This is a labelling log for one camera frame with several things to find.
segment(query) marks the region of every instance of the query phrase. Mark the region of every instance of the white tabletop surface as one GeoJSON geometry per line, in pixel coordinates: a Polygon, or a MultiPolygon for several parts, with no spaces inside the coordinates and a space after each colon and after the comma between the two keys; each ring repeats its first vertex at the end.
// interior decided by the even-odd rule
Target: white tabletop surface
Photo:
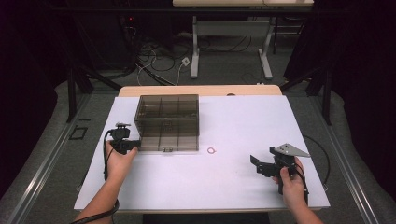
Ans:
{"type": "Polygon", "coordinates": [[[314,0],[173,0],[175,7],[297,7],[313,4],[314,0]]]}
{"type": "MultiPolygon", "coordinates": [[[[103,137],[117,122],[132,123],[138,97],[116,97],[75,209],[83,209],[104,183],[103,137]]],[[[200,96],[199,152],[190,155],[139,153],[119,195],[120,210],[136,213],[270,211],[285,209],[271,178],[250,163],[274,162],[269,147],[285,143],[307,152],[285,96],[200,96]],[[216,152],[209,154],[213,147],[216,152]]],[[[310,158],[300,158],[309,206],[329,207],[310,158]]]]}

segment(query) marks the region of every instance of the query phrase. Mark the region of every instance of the human arm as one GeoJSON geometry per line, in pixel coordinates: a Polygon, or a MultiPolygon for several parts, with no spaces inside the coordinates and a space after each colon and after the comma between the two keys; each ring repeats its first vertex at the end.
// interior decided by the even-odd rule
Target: human arm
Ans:
{"type": "MultiPolygon", "coordinates": [[[[99,189],[93,199],[81,211],[75,220],[80,220],[84,217],[94,216],[100,213],[111,210],[116,203],[120,188],[132,165],[132,160],[137,154],[137,148],[134,147],[126,155],[118,153],[106,142],[107,160],[107,180],[105,184],[99,189]]],[[[110,223],[111,217],[104,217],[90,223],[110,223]]]]}
{"type": "MultiPolygon", "coordinates": [[[[303,174],[303,165],[295,157],[297,171],[303,174]]],[[[283,202],[289,208],[297,223],[322,223],[318,216],[308,207],[304,198],[304,182],[299,175],[289,176],[287,167],[280,170],[280,177],[283,181],[283,202]]]]}

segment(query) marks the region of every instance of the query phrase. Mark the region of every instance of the white table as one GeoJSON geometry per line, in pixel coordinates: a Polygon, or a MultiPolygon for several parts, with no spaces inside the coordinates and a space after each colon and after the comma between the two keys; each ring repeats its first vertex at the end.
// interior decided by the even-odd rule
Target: white table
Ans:
{"type": "MultiPolygon", "coordinates": [[[[175,7],[311,7],[313,0],[173,0],[175,7]]],[[[259,49],[262,69],[266,79],[272,79],[267,52],[274,31],[274,20],[267,21],[198,21],[192,17],[192,60],[191,78],[198,77],[199,35],[249,35],[266,36],[259,49]]]]}
{"type": "MultiPolygon", "coordinates": [[[[189,155],[139,153],[120,190],[120,211],[214,213],[286,209],[282,196],[277,193],[277,185],[271,178],[257,174],[249,160],[253,155],[261,161],[273,162],[269,147],[284,143],[307,152],[286,96],[277,94],[280,91],[274,86],[219,86],[220,91],[216,89],[216,86],[205,86],[202,90],[190,86],[121,90],[109,113],[75,209],[83,209],[104,183],[102,146],[105,132],[113,129],[117,122],[134,123],[139,98],[122,96],[136,95],[139,91],[169,94],[169,90],[178,94],[202,93],[199,98],[199,151],[189,155]],[[219,93],[238,94],[249,87],[270,95],[223,96],[219,93]],[[215,96],[207,96],[210,90],[214,90],[215,96]],[[208,153],[209,147],[216,152],[208,153]]],[[[130,137],[138,137],[134,126],[130,137]]],[[[310,191],[309,206],[329,207],[312,160],[301,158],[301,161],[310,191]]]]}

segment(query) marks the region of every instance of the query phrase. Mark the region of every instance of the human hand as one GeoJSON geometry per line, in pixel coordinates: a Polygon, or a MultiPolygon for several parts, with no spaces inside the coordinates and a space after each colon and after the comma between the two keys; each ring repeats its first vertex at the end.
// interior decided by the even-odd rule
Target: human hand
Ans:
{"type": "MultiPolygon", "coordinates": [[[[294,157],[297,164],[296,169],[300,174],[303,174],[303,165],[297,157],[294,157]]],[[[297,209],[307,207],[304,198],[304,182],[298,176],[289,176],[289,171],[287,167],[283,167],[280,170],[280,177],[283,182],[283,202],[289,208],[290,211],[295,211],[297,209]]],[[[274,181],[278,184],[278,178],[273,177],[274,181]]]]}
{"type": "Polygon", "coordinates": [[[132,166],[132,160],[137,154],[137,147],[134,147],[127,154],[122,155],[117,152],[110,141],[106,141],[106,156],[107,160],[107,180],[120,181],[121,183],[128,175],[132,166]]]}

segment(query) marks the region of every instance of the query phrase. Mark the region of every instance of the dark curtain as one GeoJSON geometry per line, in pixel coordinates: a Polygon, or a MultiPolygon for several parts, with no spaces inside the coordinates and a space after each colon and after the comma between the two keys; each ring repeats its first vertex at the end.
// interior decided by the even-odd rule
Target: dark curtain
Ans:
{"type": "MultiPolygon", "coordinates": [[[[315,67],[332,72],[332,90],[345,102],[353,144],[378,183],[396,200],[396,8],[388,1],[315,2],[315,8],[346,8],[347,19],[310,19],[284,77],[294,80],[315,67]]],[[[321,73],[312,80],[321,80],[321,73]]]]}
{"type": "Polygon", "coordinates": [[[56,106],[65,72],[30,1],[0,3],[0,197],[19,173],[56,106]]]}

